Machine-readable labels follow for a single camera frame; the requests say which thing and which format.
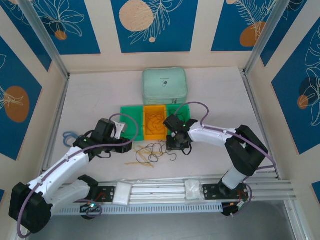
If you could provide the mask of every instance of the mint green pouch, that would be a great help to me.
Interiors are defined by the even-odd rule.
[[[181,67],[149,68],[142,73],[144,105],[184,104],[188,87]]]

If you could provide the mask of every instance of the orange circle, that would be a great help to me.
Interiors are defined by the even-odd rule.
[[[254,47],[265,25],[266,25],[266,22],[260,21],[254,25],[248,26],[241,33],[240,44],[243,47]]]
[[[151,8],[142,0],[127,1],[119,12],[120,22],[131,32],[146,30],[154,22]]]
[[[12,86],[5,91],[4,104],[6,115],[16,123],[23,123],[29,113],[30,102],[27,92],[20,86]]]
[[[304,110],[308,107],[308,102],[309,102],[309,99],[307,96],[305,95],[301,95],[299,98],[298,98],[298,106],[300,109]]]
[[[54,35],[57,39],[59,39],[61,41],[66,40],[68,37],[64,31],[60,31],[60,30],[56,31]]]
[[[231,5],[231,4],[235,4],[238,0],[226,0],[226,3]]]

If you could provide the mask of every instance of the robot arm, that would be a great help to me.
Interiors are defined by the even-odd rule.
[[[232,133],[241,135],[268,153],[267,148],[258,137],[249,127],[244,125],[241,125],[237,129],[225,129],[201,125],[200,122],[194,119],[183,122],[175,115],[169,116],[164,121],[164,125],[173,133],[172,136],[167,137],[167,150],[184,150],[192,142],[208,143],[226,148],[233,163],[232,168],[219,182],[219,191],[226,197],[242,181],[251,177],[265,158],[261,152],[233,136]]]
[[[131,150],[129,139],[120,137],[125,125],[101,119],[95,130],[79,136],[73,147],[49,170],[28,184],[18,183],[12,190],[9,216],[18,221],[23,203],[35,189],[24,209],[21,224],[31,233],[42,230],[52,214],[65,206],[87,197],[94,197],[98,191],[98,182],[89,176],[81,176],[71,185],[61,186],[74,173],[87,165],[102,152],[126,153]],[[107,147],[88,147],[109,145]]]

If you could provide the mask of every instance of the orange tray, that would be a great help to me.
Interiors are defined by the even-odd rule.
[[[167,107],[165,105],[144,106],[143,112],[144,140],[166,140],[168,129],[164,121],[167,118]]]

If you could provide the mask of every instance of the tangled black wire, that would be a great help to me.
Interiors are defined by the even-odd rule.
[[[155,153],[155,152],[157,152],[156,150],[154,150],[154,148],[156,146],[160,146],[159,147],[159,151],[158,151],[158,153],[160,153],[160,154],[156,154]],[[135,159],[140,164],[151,164],[151,163],[157,163],[159,161],[160,157],[162,157],[163,155],[167,154],[169,156],[174,156],[173,159],[170,158],[170,161],[174,162],[177,159],[177,154],[170,153],[171,151],[168,151],[167,149],[164,149],[165,146],[166,146],[166,142],[162,141],[162,140],[158,140],[158,142],[156,142],[156,143],[150,143],[146,147],[143,147],[143,148],[139,149],[138,151],[136,151]],[[150,151],[150,155],[147,158],[149,160],[149,162],[141,162],[141,161],[139,161],[139,158],[138,158],[138,155],[140,155],[139,152],[141,152],[141,151],[143,151],[145,149],[148,149]]]

